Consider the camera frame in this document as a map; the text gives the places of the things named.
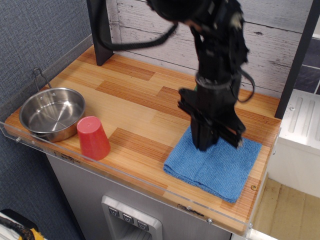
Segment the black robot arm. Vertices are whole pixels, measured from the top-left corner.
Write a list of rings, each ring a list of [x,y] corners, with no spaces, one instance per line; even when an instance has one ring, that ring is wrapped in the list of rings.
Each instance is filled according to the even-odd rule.
[[[235,112],[242,64],[248,49],[243,35],[243,12],[236,0],[150,0],[163,19],[190,28],[198,58],[194,90],[179,90],[180,109],[190,115],[194,146],[206,151],[219,139],[238,148],[245,125]]]

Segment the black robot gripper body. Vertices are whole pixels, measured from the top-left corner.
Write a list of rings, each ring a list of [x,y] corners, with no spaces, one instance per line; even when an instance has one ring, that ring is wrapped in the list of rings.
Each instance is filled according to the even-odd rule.
[[[207,126],[216,128],[219,139],[224,139],[236,149],[243,145],[242,133],[246,127],[235,112],[236,98],[230,89],[213,90],[198,85],[197,91],[181,88],[178,93],[178,107],[189,114],[191,120],[203,124],[203,142],[204,127]]]

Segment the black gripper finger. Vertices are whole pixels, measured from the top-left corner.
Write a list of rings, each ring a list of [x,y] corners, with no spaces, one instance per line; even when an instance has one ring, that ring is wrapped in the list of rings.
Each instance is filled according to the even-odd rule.
[[[203,149],[207,150],[215,145],[220,138],[219,131],[214,127],[205,126],[203,130]]]
[[[190,122],[192,141],[196,149],[206,151],[206,143],[202,140],[203,124],[192,119]]]

